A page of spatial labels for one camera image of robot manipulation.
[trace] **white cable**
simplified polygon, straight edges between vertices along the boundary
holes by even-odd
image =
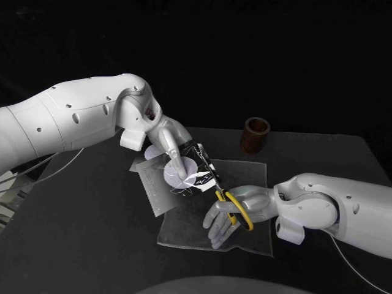
[[[340,255],[342,255],[342,257],[343,257],[343,259],[344,259],[344,261],[346,261],[346,263],[347,263],[347,265],[350,266],[350,268],[352,268],[352,270],[353,270],[353,272],[356,272],[356,274],[359,275],[359,277],[362,277],[362,279],[379,290],[379,291],[382,291],[385,294],[391,294],[389,292],[386,292],[385,290],[382,290],[363,276],[362,276],[362,274],[356,271],[356,269],[353,268],[353,266],[350,265],[350,263],[349,263],[349,261],[347,261],[347,259],[346,259],[346,257],[344,257],[344,255],[343,255],[343,253],[342,253],[342,251],[340,251],[340,248],[339,248],[339,246],[337,246],[337,243],[336,243],[336,241],[334,241],[334,238],[333,238],[333,236],[330,236],[331,237],[331,241],[333,241],[333,243],[334,243],[334,245],[336,245],[336,248],[337,248],[337,250],[339,250],[339,253],[340,253]]]
[[[35,170],[42,164],[45,164],[59,153],[55,153],[49,158],[46,158],[39,164],[36,164],[33,167],[30,167],[26,171],[23,171],[19,175],[12,176],[9,179],[4,179],[3,181],[0,181],[0,185],[3,183],[6,183],[7,181],[10,181],[12,179],[19,178],[20,176],[23,176],[26,173],[29,173],[32,170]]]
[[[63,168],[66,168],[66,166],[73,162],[75,158],[79,156],[79,154],[81,154],[82,151],[84,151],[84,149],[76,153],[73,159],[72,159],[72,160],[63,165]],[[52,173],[45,179],[39,179],[39,181],[36,181],[36,182],[33,182],[33,183],[30,183],[30,184],[27,184],[27,185],[23,185],[23,186],[20,186],[20,187],[6,189],[6,190],[0,191],[0,193],[3,193],[3,192],[6,192],[6,191],[10,191],[10,190],[20,189],[20,188],[23,188],[23,187],[26,187],[26,186],[36,185],[37,183],[46,181],[53,175],[56,175],[58,173],[61,173],[61,171],[63,170],[63,168],[59,169],[55,173]]]

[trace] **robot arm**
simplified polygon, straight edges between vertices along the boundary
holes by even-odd
[[[306,173],[275,185],[274,189],[244,186],[229,192],[254,222],[278,216],[275,230],[281,239],[300,244],[304,228],[320,229],[337,240],[392,259],[391,187]],[[219,213],[238,213],[231,206],[231,203],[213,205],[205,219],[206,228]],[[221,240],[222,244],[229,234],[226,230],[212,232],[213,227],[223,227],[223,224],[216,223],[209,233],[209,238]]]
[[[43,155],[97,144],[120,130],[120,144],[137,151],[148,134],[186,178],[177,146],[192,136],[163,115],[147,82],[131,74],[66,81],[0,108],[0,175]]]

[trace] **table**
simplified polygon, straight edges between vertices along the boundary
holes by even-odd
[[[304,172],[391,186],[360,137],[271,132],[264,150],[249,156],[238,147],[239,130],[189,132],[212,159],[265,162],[268,187]],[[59,155],[42,176],[75,154]],[[306,230],[300,246],[272,236],[274,258],[157,245],[163,217],[154,217],[138,174],[128,171],[134,156],[118,134],[36,185],[0,237],[0,293],[134,293],[208,275],[262,279],[313,293],[375,293],[317,230]],[[339,244],[359,271],[392,291],[392,260]]]

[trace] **black background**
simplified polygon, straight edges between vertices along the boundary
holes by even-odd
[[[392,180],[392,1],[0,2],[0,107],[121,73],[186,127],[363,137]]]

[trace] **cylindrical container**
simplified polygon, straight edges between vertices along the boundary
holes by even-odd
[[[262,143],[270,133],[270,123],[264,118],[249,118],[242,130],[241,148],[248,154],[257,154],[261,151]]]

